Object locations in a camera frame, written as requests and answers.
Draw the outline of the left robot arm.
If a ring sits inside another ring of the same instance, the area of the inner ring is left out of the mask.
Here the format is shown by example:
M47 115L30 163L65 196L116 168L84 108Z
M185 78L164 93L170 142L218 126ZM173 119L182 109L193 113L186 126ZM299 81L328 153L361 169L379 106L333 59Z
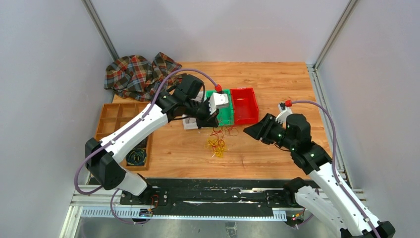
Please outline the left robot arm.
M219 110L228 106L228 96L217 91L197 101L204 83L193 75L185 75L181 83L156 94L156 98L133 119L110 135L85 144L84 166L105 190L118 188L132 194L140 205L152 198L152 187L139 174L128 171L120 163L130 151L150 134L180 116L196 120L198 128L218 127Z

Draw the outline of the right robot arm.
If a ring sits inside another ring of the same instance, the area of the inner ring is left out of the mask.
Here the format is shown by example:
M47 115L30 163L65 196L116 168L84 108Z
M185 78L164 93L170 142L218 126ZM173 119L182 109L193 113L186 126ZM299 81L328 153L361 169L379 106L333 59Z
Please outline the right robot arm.
M311 126L302 114L287 116L285 126L266 114L258 123L243 131L264 144L274 144L290 151L294 163L321 188L329 201L321 198L302 178L284 186L283 200L291 207L309 210L341 238L391 238L395 228L380 221L338 175L332 158L312 141Z

